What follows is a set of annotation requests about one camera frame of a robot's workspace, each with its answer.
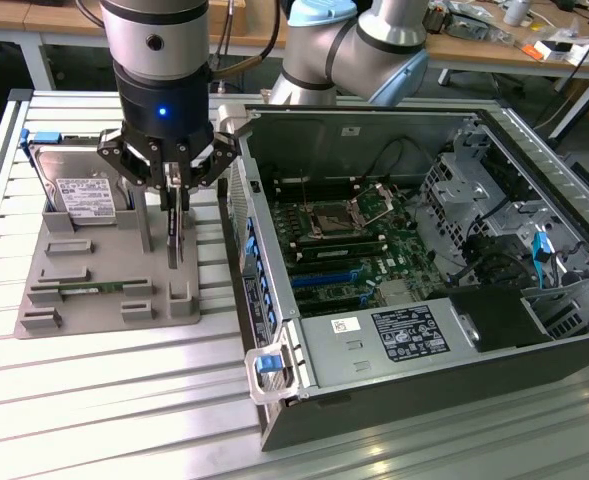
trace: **hard drive label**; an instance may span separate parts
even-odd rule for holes
[[[427,305],[375,313],[372,319],[393,362],[450,351]]]
[[[99,218],[116,215],[107,178],[57,178],[56,184],[70,217]]]

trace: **green circuit board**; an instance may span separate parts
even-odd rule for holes
[[[404,198],[380,184],[360,190],[270,205],[303,317],[421,301],[443,286]]]

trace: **table leg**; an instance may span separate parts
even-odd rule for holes
[[[450,84],[450,77],[452,76],[452,73],[454,73],[452,70],[444,68],[438,77],[438,84],[441,87],[447,87]]]
[[[570,110],[565,114],[565,116],[563,117],[563,120],[561,120],[558,123],[558,125],[556,126],[554,131],[548,137],[548,140],[556,140],[557,137],[561,136],[563,131],[568,127],[568,125],[570,125],[571,123],[574,123],[574,118],[578,115],[579,112],[581,112],[583,110],[583,107],[585,107],[586,104],[588,104],[588,103],[589,103],[589,86],[587,87],[585,92],[583,92],[583,94],[579,97],[579,99],[576,101],[574,106],[572,108],[570,108]]]
[[[19,40],[27,69],[30,72],[35,90],[56,90],[52,71],[45,55],[45,46],[38,33],[25,32]]]

